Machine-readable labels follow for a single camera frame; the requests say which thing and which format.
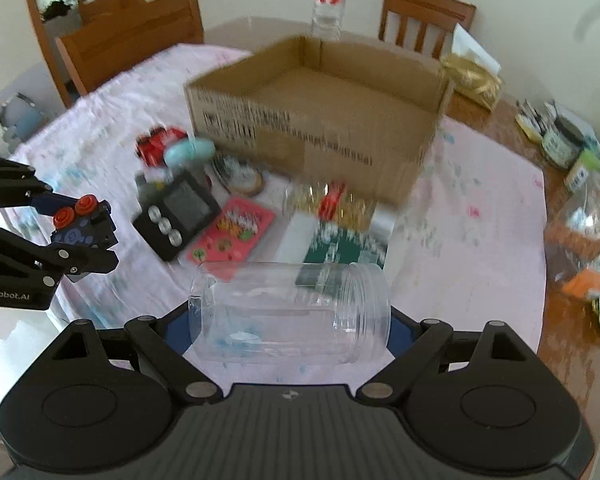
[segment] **red wheel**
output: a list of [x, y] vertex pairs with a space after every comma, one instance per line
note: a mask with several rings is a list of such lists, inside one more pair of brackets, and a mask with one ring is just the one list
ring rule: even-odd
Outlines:
[[57, 230], [64, 229], [75, 220], [75, 211], [70, 207], [63, 207], [54, 215], [54, 227]]
[[95, 195], [85, 195], [75, 203], [75, 212], [80, 216], [87, 216], [98, 208], [98, 199]]

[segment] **red toy car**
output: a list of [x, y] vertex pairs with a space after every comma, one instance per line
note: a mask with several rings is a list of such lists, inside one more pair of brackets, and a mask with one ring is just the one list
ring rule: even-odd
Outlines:
[[187, 133], [169, 126], [154, 126], [149, 135], [142, 135], [136, 139], [136, 155], [150, 168], [164, 166], [165, 150], [187, 138]]

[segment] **dining table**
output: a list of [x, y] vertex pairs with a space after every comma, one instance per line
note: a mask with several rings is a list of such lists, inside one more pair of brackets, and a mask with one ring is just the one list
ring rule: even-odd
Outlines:
[[[307, 23], [277, 18], [239, 18], [205, 31], [205, 43], [255, 52], [283, 38], [308, 34]], [[343, 32], [342, 41], [354, 41], [403, 52], [402, 47], [375, 38]], [[542, 169], [547, 205], [551, 218], [568, 199], [566, 173], [551, 166], [541, 148], [532, 143], [515, 121], [515, 101], [506, 94], [493, 110], [487, 110], [455, 93], [446, 115], [466, 124]], [[590, 303], [561, 294], [547, 283], [538, 357], [576, 400], [589, 426], [596, 453], [581, 478], [592, 476], [600, 454], [600, 329]]]

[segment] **white button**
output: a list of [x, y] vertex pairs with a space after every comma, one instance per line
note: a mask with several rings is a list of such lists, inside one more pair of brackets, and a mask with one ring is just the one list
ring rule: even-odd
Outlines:
[[171, 222], [169, 222], [168, 218], [160, 218], [158, 220], [158, 227], [163, 235], [167, 235], [171, 231]]
[[158, 209], [157, 205], [149, 206], [149, 209], [146, 210], [146, 213], [149, 215], [149, 220], [154, 224], [158, 223], [158, 220], [162, 218], [162, 213], [160, 213], [160, 209]]
[[177, 229], [171, 231], [169, 233], [169, 241], [171, 242], [172, 246], [180, 247], [182, 245], [182, 235], [180, 234], [180, 231]]

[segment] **teal oval object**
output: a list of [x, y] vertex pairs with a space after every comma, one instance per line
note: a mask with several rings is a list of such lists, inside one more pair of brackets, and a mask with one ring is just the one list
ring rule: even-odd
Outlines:
[[191, 162], [204, 164], [216, 153], [215, 144], [208, 139], [184, 139], [164, 152], [164, 163], [168, 168], [179, 168]]

